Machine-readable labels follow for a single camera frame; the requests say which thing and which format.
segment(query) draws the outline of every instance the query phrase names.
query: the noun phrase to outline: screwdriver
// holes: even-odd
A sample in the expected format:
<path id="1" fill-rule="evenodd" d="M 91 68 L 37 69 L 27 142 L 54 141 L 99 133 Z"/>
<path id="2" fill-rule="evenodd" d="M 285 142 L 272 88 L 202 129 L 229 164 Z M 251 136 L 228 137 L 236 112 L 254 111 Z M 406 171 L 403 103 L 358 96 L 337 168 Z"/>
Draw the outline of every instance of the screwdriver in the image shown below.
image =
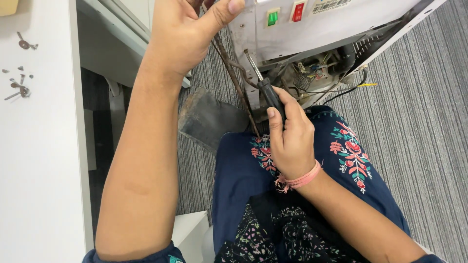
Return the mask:
<path id="1" fill-rule="evenodd" d="M 279 99 L 278 94 L 276 94 L 275 90 L 271 86 L 270 80 L 268 78 L 264 79 L 258 67 L 255 65 L 254 60 L 249 55 L 249 51 L 245 50 L 245 54 L 247 55 L 247 59 L 249 60 L 250 65 L 254 68 L 255 74 L 257 74 L 259 82 L 257 83 L 258 89 L 262 92 L 263 96 L 265 97 L 266 104 L 268 107 L 274 107 L 278 109 L 281 118 L 283 119 L 283 128 L 286 122 L 286 114 L 285 114 L 285 105 Z"/>

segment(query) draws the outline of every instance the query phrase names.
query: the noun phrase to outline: navy blue pants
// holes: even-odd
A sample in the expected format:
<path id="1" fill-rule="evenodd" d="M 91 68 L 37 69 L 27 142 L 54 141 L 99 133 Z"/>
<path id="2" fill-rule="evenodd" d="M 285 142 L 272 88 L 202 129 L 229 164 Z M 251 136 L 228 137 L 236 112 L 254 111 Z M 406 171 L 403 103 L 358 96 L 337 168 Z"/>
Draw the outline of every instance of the navy blue pants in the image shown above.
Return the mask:
<path id="1" fill-rule="evenodd" d="M 410 235 L 408 224 L 390 190 L 345 120 L 328 106 L 311 107 L 306 114 L 315 126 L 315 158 L 323 170 Z M 251 133 L 223 136 L 216 155 L 213 191 L 216 254 L 224 241 L 234 242 L 249 198 L 273 190 L 278 175 L 271 158 L 268 134 L 261 139 Z"/>

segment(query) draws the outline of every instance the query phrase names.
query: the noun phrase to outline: person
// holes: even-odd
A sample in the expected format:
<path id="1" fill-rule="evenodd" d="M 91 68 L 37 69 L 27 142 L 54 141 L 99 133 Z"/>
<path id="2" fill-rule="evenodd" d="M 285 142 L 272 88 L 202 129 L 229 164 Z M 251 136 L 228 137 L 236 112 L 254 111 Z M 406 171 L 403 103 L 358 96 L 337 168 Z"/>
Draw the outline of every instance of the person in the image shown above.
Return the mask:
<path id="1" fill-rule="evenodd" d="M 184 262 L 171 242 L 178 94 L 213 36 L 245 5 L 212 0 L 199 18 L 200 4 L 155 3 L 151 41 L 102 194 L 95 249 L 84 263 Z M 287 92 L 275 91 L 285 105 L 284 130 L 279 112 L 269 108 L 269 135 L 228 133 L 220 142 L 215 261 L 441 262 L 410 238 L 400 209 L 344 119 L 327 106 L 304 111 Z M 299 187 L 289 184 L 307 174 Z"/>

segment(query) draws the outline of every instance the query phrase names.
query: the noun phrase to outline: yellow wire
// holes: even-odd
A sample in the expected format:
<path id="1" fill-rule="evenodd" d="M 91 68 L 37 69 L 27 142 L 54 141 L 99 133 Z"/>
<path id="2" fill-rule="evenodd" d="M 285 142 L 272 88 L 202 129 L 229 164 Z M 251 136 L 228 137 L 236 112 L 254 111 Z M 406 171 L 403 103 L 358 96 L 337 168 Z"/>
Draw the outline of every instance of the yellow wire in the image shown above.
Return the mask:
<path id="1" fill-rule="evenodd" d="M 362 85 L 359 85 L 358 87 L 362 87 L 362 86 L 376 86 L 376 85 L 378 85 L 378 83 L 362 84 Z"/>

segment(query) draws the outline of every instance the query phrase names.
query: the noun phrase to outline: barcode label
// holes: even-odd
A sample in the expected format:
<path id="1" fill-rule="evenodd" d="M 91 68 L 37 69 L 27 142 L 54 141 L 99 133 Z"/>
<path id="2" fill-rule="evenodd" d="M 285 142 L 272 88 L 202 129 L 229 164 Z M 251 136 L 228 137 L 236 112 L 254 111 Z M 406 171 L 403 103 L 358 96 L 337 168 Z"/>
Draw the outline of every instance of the barcode label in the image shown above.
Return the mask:
<path id="1" fill-rule="evenodd" d="M 311 15 L 346 6 L 351 0 L 317 0 Z"/>

